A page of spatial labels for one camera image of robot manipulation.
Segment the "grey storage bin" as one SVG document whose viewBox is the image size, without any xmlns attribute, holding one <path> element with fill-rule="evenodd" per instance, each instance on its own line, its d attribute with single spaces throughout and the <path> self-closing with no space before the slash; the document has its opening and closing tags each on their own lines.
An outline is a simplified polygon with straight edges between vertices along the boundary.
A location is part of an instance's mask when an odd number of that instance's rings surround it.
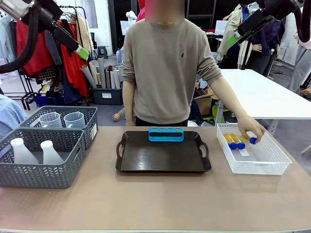
<svg viewBox="0 0 311 233">
<path fill-rule="evenodd" d="M 93 89 L 94 103 L 98 105 L 123 105 L 122 86 L 120 89 Z"/>
</svg>

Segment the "person's right forearm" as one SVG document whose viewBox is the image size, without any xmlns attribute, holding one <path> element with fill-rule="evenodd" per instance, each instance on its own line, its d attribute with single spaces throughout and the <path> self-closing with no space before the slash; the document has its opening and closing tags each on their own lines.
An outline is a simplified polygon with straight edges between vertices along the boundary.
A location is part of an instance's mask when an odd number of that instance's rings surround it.
<svg viewBox="0 0 311 233">
<path fill-rule="evenodd" d="M 133 107 L 134 107 L 135 85 L 132 82 L 123 81 L 122 97 L 127 126 L 134 126 Z"/>
</svg>

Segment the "red dress on rack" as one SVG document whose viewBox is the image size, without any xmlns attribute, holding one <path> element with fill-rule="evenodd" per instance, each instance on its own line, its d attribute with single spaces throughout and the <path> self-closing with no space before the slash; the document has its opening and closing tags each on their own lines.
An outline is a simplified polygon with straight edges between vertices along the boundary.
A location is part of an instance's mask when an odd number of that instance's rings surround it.
<svg viewBox="0 0 311 233">
<path fill-rule="evenodd" d="M 60 44 L 60 48 L 69 84 L 77 90 L 81 96 L 87 96 L 88 80 L 81 71 L 81 68 L 83 65 L 87 65 L 88 62 L 82 59 L 76 52 L 70 52 L 66 46 Z"/>
</svg>

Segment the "grey basket with label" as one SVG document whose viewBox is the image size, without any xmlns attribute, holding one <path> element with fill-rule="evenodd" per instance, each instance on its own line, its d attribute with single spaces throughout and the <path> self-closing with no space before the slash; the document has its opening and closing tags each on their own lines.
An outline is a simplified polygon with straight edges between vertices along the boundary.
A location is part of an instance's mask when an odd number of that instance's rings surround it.
<svg viewBox="0 0 311 233">
<path fill-rule="evenodd" d="M 60 114 L 60 119 L 62 123 L 62 127 L 65 128 L 66 124 L 64 121 L 64 117 L 67 114 L 73 112 L 81 112 L 84 114 L 85 124 L 86 126 L 82 128 L 84 131 L 84 139 L 85 139 L 85 148 L 88 150 L 98 132 L 98 118 L 97 118 L 97 107 L 85 107 L 85 106 L 43 106 L 39 108 L 35 113 L 33 113 L 30 117 L 28 117 L 25 121 L 20 123 L 19 127 L 37 127 L 41 128 L 39 117 L 57 112 Z"/>
</svg>

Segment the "white background table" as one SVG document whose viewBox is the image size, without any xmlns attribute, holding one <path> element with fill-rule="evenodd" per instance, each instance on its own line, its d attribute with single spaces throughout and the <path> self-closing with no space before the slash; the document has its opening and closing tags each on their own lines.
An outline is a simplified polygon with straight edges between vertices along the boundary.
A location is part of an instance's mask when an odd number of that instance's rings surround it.
<svg viewBox="0 0 311 233">
<path fill-rule="evenodd" d="M 251 69 L 222 69 L 241 106 L 254 119 L 270 120 L 274 134 L 280 120 L 311 120 L 311 102 Z"/>
</svg>

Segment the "mannequin in dark purple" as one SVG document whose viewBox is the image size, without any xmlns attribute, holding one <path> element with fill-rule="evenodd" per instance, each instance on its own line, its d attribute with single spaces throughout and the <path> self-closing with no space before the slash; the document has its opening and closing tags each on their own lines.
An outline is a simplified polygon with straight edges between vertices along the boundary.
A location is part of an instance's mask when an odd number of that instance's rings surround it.
<svg viewBox="0 0 311 233">
<path fill-rule="evenodd" d="M 273 60 L 279 56 L 286 20 L 272 19 L 252 37 L 252 50 L 246 68 L 268 76 Z"/>
</svg>

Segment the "beige sweater torso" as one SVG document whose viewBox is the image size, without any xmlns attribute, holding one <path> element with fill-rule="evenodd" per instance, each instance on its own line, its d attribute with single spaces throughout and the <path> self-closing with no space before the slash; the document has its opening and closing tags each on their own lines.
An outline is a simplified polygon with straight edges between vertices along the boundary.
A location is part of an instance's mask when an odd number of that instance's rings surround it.
<svg viewBox="0 0 311 233">
<path fill-rule="evenodd" d="M 211 84 L 220 74 L 205 32 L 188 20 L 171 25 L 141 20 L 126 33 L 122 75 L 135 85 L 135 117 L 187 120 L 197 76 Z"/>
</svg>

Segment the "mannequin in beige coat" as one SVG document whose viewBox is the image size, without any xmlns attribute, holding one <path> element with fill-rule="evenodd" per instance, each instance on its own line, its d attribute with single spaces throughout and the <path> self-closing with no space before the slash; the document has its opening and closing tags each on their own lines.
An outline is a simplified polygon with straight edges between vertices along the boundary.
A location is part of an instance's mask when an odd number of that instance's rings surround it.
<svg viewBox="0 0 311 233">
<path fill-rule="evenodd" d="M 221 69 L 241 68 L 244 58 L 246 57 L 246 64 L 249 60 L 252 43 L 250 43 L 249 52 L 246 55 L 246 47 L 248 41 L 241 44 L 235 43 L 233 46 L 228 44 L 228 39 L 248 17 L 250 16 L 248 5 L 238 4 L 233 12 L 229 15 L 228 23 L 225 28 L 223 39 L 218 48 L 217 62 Z"/>
</svg>

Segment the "black clothes rack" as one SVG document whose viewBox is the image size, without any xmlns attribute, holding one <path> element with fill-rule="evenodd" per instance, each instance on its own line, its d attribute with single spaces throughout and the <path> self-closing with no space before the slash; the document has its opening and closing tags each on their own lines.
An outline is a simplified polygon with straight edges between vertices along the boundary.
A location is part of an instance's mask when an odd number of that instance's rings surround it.
<svg viewBox="0 0 311 233">
<path fill-rule="evenodd" d="M 62 19 L 61 21 L 58 21 L 57 24 L 61 26 L 62 28 L 64 28 L 66 31 L 68 31 L 71 35 L 73 35 L 74 39 L 77 39 L 76 22 L 68 22 L 65 19 Z M 15 40 L 13 43 L 15 45 L 15 51 L 17 53 L 17 40 L 16 40 L 17 23 L 10 22 L 10 27 L 11 27 L 11 33 L 13 35 L 12 39 Z M 60 57 L 63 63 L 63 57 L 62 57 L 62 52 L 60 48 L 61 43 L 59 43 L 56 39 L 54 40 L 58 47 L 58 51 L 59 51 L 59 54 L 60 54 Z M 27 80 L 27 78 L 28 79 L 35 78 L 38 84 L 42 84 L 43 82 L 42 80 L 52 80 L 53 81 L 52 84 L 54 85 L 54 89 L 55 89 L 53 92 L 58 93 L 58 94 L 55 94 L 56 96 L 55 98 L 61 98 L 57 96 L 63 96 L 62 98 L 63 98 L 64 103 L 75 102 L 76 100 L 81 98 L 81 95 L 79 94 L 79 92 L 75 90 L 73 87 L 71 87 L 71 85 L 69 84 L 67 75 L 65 72 L 64 64 L 62 64 L 61 66 L 54 65 L 53 67 L 46 68 L 42 70 L 41 73 L 38 73 L 35 75 L 28 75 L 23 69 L 23 67 L 18 70 L 18 73 L 20 75 L 20 78 L 21 78 L 21 75 L 25 76 L 25 80 Z M 39 92 L 33 91 L 32 86 L 30 85 L 30 83 L 27 83 L 27 81 L 26 81 L 26 85 L 27 85 L 28 90 L 25 92 L 26 94 L 23 97 L 24 99 L 26 99 L 26 97 L 28 98 L 28 97 L 40 96 Z M 60 90 L 56 90 L 55 86 L 59 86 L 59 85 L 60 85 Z"/>
</svg>

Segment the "figure in grey trousers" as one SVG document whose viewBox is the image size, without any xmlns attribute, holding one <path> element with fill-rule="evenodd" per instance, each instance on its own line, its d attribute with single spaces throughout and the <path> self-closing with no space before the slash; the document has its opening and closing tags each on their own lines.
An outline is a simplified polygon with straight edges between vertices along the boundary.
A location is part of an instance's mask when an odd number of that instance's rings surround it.
<svg viewBox="0 0 311 233">
<path fill-rule="evenodd" d="M 309 70 L 311 69 L 311 36 L 308 42 L 302 42 L 295 26 L 294 38 L 299 46 L 295 59 L 294 72 L 291 76 L 288 89 L 294 93 L 298 93 L 304 78 L 309 74 Z"/>
</svg>

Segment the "person's left hand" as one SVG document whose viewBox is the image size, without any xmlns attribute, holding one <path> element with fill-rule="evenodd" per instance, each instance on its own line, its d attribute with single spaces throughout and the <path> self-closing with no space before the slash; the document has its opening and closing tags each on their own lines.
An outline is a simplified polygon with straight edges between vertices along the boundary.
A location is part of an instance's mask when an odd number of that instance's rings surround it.
<svg viewBox="0 0 311 233">
<path fill-rule="evenodd" d="M 238 128 L 245 139 L 250 139 L 248 132 L 252 132 L 256 136 L 255 143 L 259 143 L 265 133 L 265 128 L 255 119 L 248 115 L 237 116 Z"/>
</svg>

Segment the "dark grey garment on rack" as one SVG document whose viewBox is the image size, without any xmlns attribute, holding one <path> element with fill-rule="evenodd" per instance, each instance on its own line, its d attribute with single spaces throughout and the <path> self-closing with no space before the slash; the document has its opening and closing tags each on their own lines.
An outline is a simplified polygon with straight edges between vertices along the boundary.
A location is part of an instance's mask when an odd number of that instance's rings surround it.
<svg viewBox="0 0 311 233">
<path fill-rule="evenodd" d="M 56 45 L 56 42 L 54 40 L 54 38 L 52 37 L 51 33 L 49 31 L 45 31 L 45 43 L 47 46 L 47 49 L 54 61 L 54 64 L 56 66 L 61 66 L 62 63 L 62 59 L 60 57 L 59 51 L 58 51 L 58 47 Z"/>
</svg>

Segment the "white plastic flask bottle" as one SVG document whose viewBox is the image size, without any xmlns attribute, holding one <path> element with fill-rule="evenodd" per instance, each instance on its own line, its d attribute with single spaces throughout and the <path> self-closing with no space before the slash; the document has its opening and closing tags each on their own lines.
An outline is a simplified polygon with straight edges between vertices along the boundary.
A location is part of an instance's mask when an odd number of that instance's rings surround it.
<svg viewBox="0 0 311 233">
<path fill-rule="evenodd" d="M 24 165 L 36 165 L 39 161 L 36 157 L 26 148 L 22 138 L 15 138 L 11 140 L 11 146 L 14 150 L 14 163 Z"/>
<path fill-rule="evenodd" d="M 40 146 L 43 150 L 44 165 L 61 165 L 64 163 L 64 160 L 54 149 L 53 142 L 51 140 L 43 141 Z"/>
</svg>

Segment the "blue shirt cloth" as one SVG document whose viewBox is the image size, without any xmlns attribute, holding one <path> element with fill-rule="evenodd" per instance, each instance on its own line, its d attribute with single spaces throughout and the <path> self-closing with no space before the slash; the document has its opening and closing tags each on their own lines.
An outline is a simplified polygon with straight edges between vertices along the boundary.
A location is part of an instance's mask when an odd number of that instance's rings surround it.
<svg viewBox="0 0 311 233">
<path fill-rule="evenodd" d="M 16 101 L 0 94 L 0 141 L 27 118 L 25 110 Z"/>
</svg>

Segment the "blue test tube rack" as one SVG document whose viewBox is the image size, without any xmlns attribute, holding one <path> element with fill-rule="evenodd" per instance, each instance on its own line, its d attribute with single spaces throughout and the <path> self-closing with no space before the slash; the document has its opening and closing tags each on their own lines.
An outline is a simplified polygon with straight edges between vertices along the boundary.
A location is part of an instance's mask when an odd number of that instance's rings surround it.
<svg viewBox="0 0 311 233">
<path fill-rule="evenodd" d="M 181 128 L 150 128 L 148 138 L 151 142 L 182 142 L 184 131 Z"/>
</svg>

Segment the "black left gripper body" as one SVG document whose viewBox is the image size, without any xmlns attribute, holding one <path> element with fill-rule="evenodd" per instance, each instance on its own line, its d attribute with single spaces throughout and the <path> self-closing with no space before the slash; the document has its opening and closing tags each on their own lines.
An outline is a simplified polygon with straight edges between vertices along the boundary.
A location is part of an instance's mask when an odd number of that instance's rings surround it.
<svg viewBox="0 0 311 233">
<path fill-rule="evenodd" d="M 70 35 L 70 33 L 57 23 L 53 24 L 52 36 L 70 51 L 76 51 L 79 48 L 79 43 Z"/>
</svg>

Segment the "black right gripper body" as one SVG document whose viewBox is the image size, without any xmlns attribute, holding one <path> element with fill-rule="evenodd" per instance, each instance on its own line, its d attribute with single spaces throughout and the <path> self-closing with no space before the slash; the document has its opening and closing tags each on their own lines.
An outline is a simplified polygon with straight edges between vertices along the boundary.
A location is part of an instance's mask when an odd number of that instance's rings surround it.
<svg viewBox="0 0 311 233">
<path fill-rule="evenodd" d="M 255 11 L 248 19 L 238 26 L 237 33 L 240 36 L 238 43 L 242 43 L 259 32 L 272 18 L 271 15 L 266 15 L 266 12 L 261 9 Z"/>
</svg>

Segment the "white paper roll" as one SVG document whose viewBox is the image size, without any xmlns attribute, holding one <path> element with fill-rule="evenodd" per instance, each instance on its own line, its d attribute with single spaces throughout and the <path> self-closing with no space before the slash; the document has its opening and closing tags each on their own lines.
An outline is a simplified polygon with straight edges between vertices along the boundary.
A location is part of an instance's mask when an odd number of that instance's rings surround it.
<svg viewBox="0 0 311 233">
<path fill-rule="evenodd" d="M 121 88 L 120 72 L 118 70 L 114 70 L 113 74 L 114 74 L 115 87 L 116 89 L 120 89 Z"/>
</svg>

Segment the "beige garment on rack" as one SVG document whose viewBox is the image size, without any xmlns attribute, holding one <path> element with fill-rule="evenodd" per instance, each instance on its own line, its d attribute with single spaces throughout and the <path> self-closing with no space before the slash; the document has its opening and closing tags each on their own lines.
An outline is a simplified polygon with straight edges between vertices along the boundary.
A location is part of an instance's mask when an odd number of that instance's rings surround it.
<svg viewBox="0 0 311 233">
<path fill-rule="evenodd" d="M 78 43 L 89 53 L 91 54 L 92 42 L 90 42 L 90 33 L 86 25 L 86 21 L 78 16 L 76 23 L 76 33 Z"/>
</svg>

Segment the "person's left forearm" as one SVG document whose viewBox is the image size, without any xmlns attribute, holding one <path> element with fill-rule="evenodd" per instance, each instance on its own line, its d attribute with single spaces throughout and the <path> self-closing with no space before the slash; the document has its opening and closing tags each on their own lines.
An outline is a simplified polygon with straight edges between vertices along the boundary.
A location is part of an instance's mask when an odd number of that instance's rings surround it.
<svg viewBox="0 0 311 233">
<path fill-rule="evenodd" d="M 231 86 L 220 75 L 211 85 L 214 94 L 228 107 L 237 117 L 238 123 L 247 117 L 246 111 L 242 108 Z"/>
</svg>

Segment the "red jacket on rack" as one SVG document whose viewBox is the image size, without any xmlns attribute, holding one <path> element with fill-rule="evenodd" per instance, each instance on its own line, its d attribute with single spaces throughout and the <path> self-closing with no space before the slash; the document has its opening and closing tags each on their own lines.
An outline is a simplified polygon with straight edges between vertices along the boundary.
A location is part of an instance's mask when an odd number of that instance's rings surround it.
<svg viewBox="0 0 311 233">
<path fill-rule="evenodd" d="M 17 22 L 16 27 L 16 40 L 17 40 L 17 55 L 20 55 L 26 46 L 29 27 L 21 21 Z M 23 67 L 28 75 L 35 75 L 41 73 L 42 70 L 53 67 L 54 61 L 46 46 L 45 33 L 39 33 L 35 51 Z"/>
</svg>

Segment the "cardboard box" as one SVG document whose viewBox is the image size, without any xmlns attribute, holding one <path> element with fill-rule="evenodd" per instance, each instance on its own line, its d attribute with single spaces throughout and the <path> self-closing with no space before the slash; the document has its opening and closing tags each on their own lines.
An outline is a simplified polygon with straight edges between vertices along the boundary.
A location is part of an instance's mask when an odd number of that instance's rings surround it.
<svg viewBox="0 0 311 233">
<path fill-rule="evenodd" d="M 205 89 L 196 89 L 194 100 L 199 106 L 200 113 L 203 117 L 212 116 L 212 107 L 218 102 L 219 98 L 214 94 L 210 87 Z"/>
</svg>

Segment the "clear plastic measuring cup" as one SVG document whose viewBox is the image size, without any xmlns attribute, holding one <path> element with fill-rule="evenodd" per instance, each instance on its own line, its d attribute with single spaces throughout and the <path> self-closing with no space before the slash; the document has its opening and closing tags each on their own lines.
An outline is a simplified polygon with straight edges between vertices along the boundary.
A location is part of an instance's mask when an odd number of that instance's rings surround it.
<svg viewBox="0 0 311 233">
<path fill-rule="evenodd" d="M 39 122 L 42 128 L 62 128 L 62 122 L 60 114 L 57 112 L 51 112 L 39 117 Z"/>
<path fill-rule="evenodd" d="M 83 129 L 86 126 L 85 116 L 79 111 L 65 115 L 64 122 L 68 129 Z"/>
</svg>

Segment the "dark trousers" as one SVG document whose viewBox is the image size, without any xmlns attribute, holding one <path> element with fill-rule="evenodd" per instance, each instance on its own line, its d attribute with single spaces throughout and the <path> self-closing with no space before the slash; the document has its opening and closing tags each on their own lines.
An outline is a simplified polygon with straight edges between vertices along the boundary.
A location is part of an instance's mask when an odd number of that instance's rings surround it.
<svg viewBox="0 0 311 233">
<path fill-rule="evenodd" d="M 187 127 L 188 120 L 184 120 L 177 123 L 157 121 L 157 122 L 148 122 L 140 119 L 139 117 L 135 118 L 135 125 L 140 127 Z"/>
</svg>

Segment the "white perforated plastic basket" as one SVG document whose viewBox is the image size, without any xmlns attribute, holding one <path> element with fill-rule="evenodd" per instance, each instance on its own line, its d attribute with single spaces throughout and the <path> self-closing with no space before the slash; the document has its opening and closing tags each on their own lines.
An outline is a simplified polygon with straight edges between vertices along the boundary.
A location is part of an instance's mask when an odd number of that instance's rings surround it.
<svg viewBox="0 0 311 233">
<path fill-rule="evenodd" d="M 237 123 L 218 123 L 216 128 L 218 141 L 234 174 L 282 175 L 292 163 L 270 133 L 265 133 L 259 143 L 245 144 L 250 156 L 241 156 L 239 149 L 232 150 L 224 137 L 224 133 L 242 136 Z"/>
</svg>

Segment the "tall grey paper roll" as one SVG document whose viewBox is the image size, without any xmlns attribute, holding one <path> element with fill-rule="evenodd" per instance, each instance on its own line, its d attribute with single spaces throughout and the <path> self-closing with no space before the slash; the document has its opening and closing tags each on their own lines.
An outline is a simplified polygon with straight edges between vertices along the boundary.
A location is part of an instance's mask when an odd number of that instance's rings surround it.
<svg viewBox="0 0 311 233">
<path fill-rule="evenodd" d="M 100 69 L 101 86 L 102 86 L 102 89 L 104 89 L 106 88 L 104 59 L 98 58 L 98 63 L 99 63 L 99 69 Z"/>
</svg>

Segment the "dark brown serving tray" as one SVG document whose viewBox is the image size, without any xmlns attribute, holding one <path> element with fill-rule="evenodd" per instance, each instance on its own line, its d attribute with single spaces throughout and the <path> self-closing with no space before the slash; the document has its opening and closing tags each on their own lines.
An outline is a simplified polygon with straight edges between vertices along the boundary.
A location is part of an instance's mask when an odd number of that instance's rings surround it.
<svg viewBox="0 0 311 233">
<path fill-rule="evenodd" d="M 199 133 L 184 132 L 182 142 L 152 142 L 147 131 L 126 131 L 116 147 L 121 172 L 205 173 L 212 166 Z"/>
</svg>

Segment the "grey basket without label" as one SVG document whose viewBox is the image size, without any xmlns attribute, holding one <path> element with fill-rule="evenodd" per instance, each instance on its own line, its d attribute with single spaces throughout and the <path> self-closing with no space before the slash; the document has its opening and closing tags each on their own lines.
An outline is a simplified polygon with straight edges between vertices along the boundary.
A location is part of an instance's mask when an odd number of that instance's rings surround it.
<svg viewBox="0 0 311 233">
<path fill-rule="evenodd" d="M 11 140 L 22 138 L 26 148 L 39 161 L 17 164 Z M 40 144 L 50 140 L 63 159 L 59 165 L 45 165 Z M 17 128 L 0 140 L 0 187 L 69 188 L 86 157 L 84 131 L 81 129 Z"/>
</svg>

